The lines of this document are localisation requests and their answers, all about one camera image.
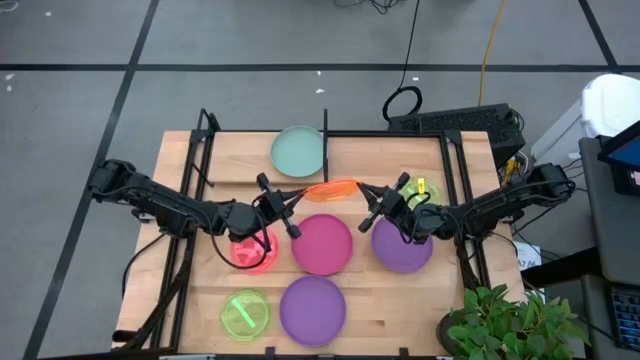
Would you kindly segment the white lidded bin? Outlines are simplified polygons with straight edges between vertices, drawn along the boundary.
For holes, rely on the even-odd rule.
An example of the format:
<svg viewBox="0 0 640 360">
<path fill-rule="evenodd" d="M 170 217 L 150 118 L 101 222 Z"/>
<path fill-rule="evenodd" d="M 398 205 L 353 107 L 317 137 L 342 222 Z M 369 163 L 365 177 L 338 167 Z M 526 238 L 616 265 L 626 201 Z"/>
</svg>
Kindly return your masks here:
<svg viewBox="0 0 640 360">
<path fill-rule="evenodd" d="M 582 138 L 615 137 L 638 120 L 640 80 L 619 74 L 598 76 L 531 146 L 531 157 L 536 165 L 569 167 L 581 157 Z"/>
</svg>

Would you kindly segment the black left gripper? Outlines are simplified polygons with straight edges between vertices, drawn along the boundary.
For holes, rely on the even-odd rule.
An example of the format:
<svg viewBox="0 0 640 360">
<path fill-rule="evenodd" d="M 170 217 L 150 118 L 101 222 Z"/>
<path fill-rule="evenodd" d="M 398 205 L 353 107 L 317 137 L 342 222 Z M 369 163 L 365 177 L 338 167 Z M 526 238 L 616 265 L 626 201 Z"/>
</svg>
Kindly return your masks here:
<svg viewBox="0 0 640 360">
<path fill-rule="evenodd" d="M 265 173 L 258 174 L 256 182 L 262 190 L 262 194 L 258 197 L 258 209 L 265 221 L 271 224 L 276 220 L 281 220 L 288 235 L 293 239 L 299 238 L 301 231 L 291 218 L 294 215 L 296 205 L 304 198 L 306 189 L 273 190 Z"/>
</svg>

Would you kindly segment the pink plate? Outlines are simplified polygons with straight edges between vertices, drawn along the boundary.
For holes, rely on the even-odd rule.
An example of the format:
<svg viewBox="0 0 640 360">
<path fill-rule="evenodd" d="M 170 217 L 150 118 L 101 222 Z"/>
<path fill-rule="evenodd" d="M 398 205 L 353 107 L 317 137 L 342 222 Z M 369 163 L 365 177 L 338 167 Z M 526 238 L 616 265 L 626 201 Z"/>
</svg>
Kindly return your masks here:
<svg viewBox="0 0 640 360">
<path fill-rule="evenodd" d="M 299 225 L 301 236 L 291 241 L 296 263 L 307 273 L 329 276 L 344 269 L 353 254 L 348 226 L 330 214 L 315 214 Z"/>
</svg>

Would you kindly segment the white paper label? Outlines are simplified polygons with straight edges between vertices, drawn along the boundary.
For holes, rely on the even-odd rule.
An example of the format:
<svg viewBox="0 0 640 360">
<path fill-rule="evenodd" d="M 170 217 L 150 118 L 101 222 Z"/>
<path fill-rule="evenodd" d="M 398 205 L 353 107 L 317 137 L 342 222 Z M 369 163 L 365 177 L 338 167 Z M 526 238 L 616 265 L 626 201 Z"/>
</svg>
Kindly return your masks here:
<svg viewBox="0 0 640 360">
<path fill-rule="evenodd" d="M 518 241 L 515 241 L 514 245 L 517 249 L 518 264 L 521 271 L 542 264 L 542 253 L 539 246 Z"/>
</svg>

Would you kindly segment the yellow-green translucent plate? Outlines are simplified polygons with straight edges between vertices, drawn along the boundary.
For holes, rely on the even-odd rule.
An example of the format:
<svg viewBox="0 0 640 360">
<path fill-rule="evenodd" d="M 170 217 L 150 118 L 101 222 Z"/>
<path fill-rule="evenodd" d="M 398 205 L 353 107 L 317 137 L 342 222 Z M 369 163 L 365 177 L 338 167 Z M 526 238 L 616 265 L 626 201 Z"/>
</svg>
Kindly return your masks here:
<svg viewBox="0 0 640 360">
<path fill-rule="evenodd" d="M 414 176 L 400 190 L 409 208 L 414 209 L 420 203 L 441 205 L 441 193 L 438 186 L 428 177 Z"/>
</svg>

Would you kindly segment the dark plant pot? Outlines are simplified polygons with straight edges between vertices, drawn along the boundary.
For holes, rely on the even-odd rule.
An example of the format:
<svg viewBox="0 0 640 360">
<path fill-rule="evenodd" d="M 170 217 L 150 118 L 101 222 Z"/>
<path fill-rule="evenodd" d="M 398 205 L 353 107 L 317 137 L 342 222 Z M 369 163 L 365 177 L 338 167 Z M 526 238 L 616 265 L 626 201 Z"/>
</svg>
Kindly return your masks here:
<svg viewBox="0 0 640 360">
<path fill-rule="evenodd" d="M 464 313 L 452 311 L 446 314 L 436 327 L 436 337 L 447 353 L 453 356 L 468 356 L 465 341 L 470 331 L 465 327 Z"/>
</svg>

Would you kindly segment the orange translucent plate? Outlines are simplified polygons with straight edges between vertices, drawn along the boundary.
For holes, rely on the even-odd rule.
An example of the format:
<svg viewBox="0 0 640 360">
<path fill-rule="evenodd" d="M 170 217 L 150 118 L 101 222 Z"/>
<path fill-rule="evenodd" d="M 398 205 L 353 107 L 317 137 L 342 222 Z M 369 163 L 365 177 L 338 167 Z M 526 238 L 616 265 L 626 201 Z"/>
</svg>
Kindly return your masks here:
<svg viewBox="0 0 640 360">
<path fill-rule="evenodd" d="M 358 181 L 355 179 L 330 180 L 307 187 L 303 192 L 303 198 L 316 203 L 338 201 L 358 191 Z"/>
</svg>

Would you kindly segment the black keyboard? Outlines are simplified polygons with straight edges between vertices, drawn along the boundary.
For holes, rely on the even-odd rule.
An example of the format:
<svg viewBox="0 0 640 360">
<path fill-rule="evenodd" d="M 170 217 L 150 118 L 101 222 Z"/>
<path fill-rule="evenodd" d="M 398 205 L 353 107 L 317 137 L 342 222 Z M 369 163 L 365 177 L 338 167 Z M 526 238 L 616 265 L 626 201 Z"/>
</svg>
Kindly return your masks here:
<svg viewBox="0 0 640 360">
<path fill-rule="evenodd" d="M 617 345 L 640 352 L 640 288 L 611 286 L 607 293 Z"/>
</svg>

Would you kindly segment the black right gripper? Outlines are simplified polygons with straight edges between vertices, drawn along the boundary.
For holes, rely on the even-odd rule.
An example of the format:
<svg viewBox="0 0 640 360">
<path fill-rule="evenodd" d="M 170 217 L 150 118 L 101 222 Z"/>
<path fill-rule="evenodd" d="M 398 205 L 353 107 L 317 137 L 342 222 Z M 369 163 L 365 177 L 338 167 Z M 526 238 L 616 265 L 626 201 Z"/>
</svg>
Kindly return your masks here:
<svg viewBox="0 0 640 360">
<path fill-rule="evenodd" d="M 364 182 L 358 183 L 358 188 L 364 196 L 370 214 L 360 223 L 358 230 L 366 233 L 374 221 L 383 216 L 396 225 L 405 234 L 410 234 L 415 224 L 415 216 L 408 207 L 400 190 L 409 181 L 410 176 L 403 172 L 393 187 L 375 186 Z"/>
</svg>

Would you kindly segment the grey desk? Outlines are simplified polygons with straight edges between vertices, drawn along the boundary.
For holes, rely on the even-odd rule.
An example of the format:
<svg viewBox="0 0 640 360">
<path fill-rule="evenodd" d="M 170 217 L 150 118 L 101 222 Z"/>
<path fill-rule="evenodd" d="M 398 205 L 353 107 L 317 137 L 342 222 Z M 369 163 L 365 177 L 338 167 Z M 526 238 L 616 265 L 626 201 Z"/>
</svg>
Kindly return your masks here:
<svg viewBox="0 0 640 360">
<path fill-rule="evenodd" d="M 597 159 L 598 139 L 580 139 L 579 149 L 603 276 L 640 286 L 640 197 L 615 191 L 609 165 Z"/>
</svg>

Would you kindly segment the black screen device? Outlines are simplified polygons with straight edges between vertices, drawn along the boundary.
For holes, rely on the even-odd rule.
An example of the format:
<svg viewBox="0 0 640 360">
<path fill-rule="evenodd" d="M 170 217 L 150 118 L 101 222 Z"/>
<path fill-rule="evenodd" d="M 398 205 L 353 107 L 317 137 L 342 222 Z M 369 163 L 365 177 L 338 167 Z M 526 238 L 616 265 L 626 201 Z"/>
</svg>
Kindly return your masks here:
<svg viewBox="0 0 640 360">
<path fill-rule="evenodd" d="M 640 120 L 612 138 L 602 138 L 597 159 L 609 166 L 617 193 L 640 197 Z"/>
</svg>

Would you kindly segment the black desk crossbar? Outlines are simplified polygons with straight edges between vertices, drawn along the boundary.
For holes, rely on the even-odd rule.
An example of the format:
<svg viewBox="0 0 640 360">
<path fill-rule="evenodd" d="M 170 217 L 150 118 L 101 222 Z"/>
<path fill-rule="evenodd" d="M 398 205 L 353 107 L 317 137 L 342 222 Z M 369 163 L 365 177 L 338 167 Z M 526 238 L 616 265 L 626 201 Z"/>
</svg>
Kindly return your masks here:
<svg viewBox="0 0 640 360">
<path fill-rule="evenodd" d="M 573 281 L 583 275 L 602 275 L 596 247 L 521 271 L 523 283 L 531 289 Z"/>
</svg>

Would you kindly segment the green translucent plate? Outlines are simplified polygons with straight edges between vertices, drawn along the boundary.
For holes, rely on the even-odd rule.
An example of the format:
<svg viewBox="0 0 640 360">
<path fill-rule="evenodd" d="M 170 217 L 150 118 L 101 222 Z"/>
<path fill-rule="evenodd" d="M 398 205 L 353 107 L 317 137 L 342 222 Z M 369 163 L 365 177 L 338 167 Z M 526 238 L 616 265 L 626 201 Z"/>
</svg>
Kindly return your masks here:
<svg viewBox="0 0 640 360">
<path fill-rule="evenodd" d="M 271 322 L 267 297 L 256 289 L 241 289 L 229 295 L 220 311 L 225 333 L 238 342 L 253 342 L 261 337 Z"/>
</svg>

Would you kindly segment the red translucent plate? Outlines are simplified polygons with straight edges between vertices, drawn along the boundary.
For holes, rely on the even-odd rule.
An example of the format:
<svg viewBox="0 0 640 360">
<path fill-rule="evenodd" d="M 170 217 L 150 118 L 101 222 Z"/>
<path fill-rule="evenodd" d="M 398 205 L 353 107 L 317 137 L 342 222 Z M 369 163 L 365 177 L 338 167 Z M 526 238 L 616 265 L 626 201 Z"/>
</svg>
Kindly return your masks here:
<svg viewBox="0 0 640 360">
<path fill-rule="evenodd" d="M 269 270 L 276 262 L 279 255 L 279 240 L 277 235 L 267 229 L 267 236 L 270 242 L 271 251 L 258 266 L 257 264 L 264 255 L 264 248 L 253 238 L 249 237 L 241 243 L 233 243 L 230 249 L 231 260 L 234 264 L 242 267 L 253 265 L 251 269 L 245 269 L 248 274 L 261 274 Z"/>
</svg>

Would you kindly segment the purple plate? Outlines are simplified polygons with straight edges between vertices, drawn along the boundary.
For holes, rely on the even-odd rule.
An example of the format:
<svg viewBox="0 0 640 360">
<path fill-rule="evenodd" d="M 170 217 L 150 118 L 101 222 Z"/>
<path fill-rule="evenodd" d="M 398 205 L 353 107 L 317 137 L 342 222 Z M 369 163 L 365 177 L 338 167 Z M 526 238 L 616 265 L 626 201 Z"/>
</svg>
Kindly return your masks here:
<svg viewBox="0 0 640 360">
<path fill-rule="evenodd" d="M 295 342 L 324 346 L 339 335 L 346 322 L 346 300 L 328 278 L 304 276 L 283 293 L 279 318 L 285 333 Z"/>
<path fill-rule="evenodd" d="M 419 271 L 429 262 L 434 251 L 431 237 L 425 244 L 407 244 L 401 239 L 398 229 L 386 219 L 380 219 L 374 226 L 371 244 L 377 260 L 396 273 Z"/>
</svg>

